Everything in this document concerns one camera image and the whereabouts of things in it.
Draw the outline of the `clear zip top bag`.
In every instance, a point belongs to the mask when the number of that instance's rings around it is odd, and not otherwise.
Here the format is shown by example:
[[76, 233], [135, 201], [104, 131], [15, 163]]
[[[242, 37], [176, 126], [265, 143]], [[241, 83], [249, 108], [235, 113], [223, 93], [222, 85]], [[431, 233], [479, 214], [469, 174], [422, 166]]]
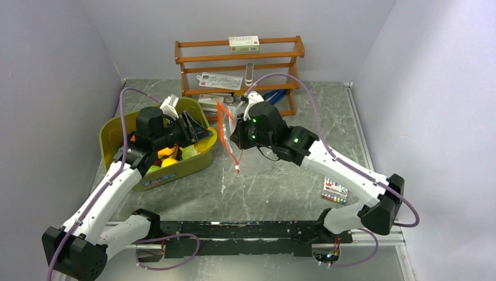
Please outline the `clear zip top bag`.
[[218, 135], [224, 150], [233, 159], [235, 170], [240, 173], [240, 161], [243, 151], [234, 141], [230, 140], [236, 128], [236, 107], [216, 102]]

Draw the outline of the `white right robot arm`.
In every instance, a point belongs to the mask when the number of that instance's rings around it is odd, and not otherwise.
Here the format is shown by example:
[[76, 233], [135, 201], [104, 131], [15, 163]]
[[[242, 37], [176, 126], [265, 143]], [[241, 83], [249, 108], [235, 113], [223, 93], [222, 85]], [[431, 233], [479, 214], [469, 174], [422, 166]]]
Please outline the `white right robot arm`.
[[270, 149], [278, 159], [291, 162], [336, 181], [358, 197], [359, 202], [327, 212], [316, 226], [316, 236], [330, 242], [353, 228], [388, 235], [402, 205], [405, 180], [398, 174], [387, 177], [366, 169], [335, 151], [328, 152], [317, 134], [302, 126], [289, 126], [278, 109], [258, 102], [229, 120], [229, 141], [241, 150]]

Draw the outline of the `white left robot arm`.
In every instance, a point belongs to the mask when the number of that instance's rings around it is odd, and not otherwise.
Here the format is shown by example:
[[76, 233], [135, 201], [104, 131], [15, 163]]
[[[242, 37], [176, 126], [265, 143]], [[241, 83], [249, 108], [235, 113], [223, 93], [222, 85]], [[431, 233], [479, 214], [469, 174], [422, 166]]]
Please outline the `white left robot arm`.
[[105, 226], [128, 192], [146, 177], [159, 159], [159, 151], [186, 148], [210, 138], [206, 120], [188, 109], [168, 112], [145, 107], [120, 120], [109, 121], [101, 134], [114, 129], [117, 136], [103, 148], [106, 174], [83, 205], [60, 227], [49, 227], [42, 235], [49, 266], [47, 279], [60, 272], [77, 280], [95, 280], [107, 262], [128, 245], [144, 240], [152, 244], [163, 235], [160, 216], [139, 209], [123, 223]]

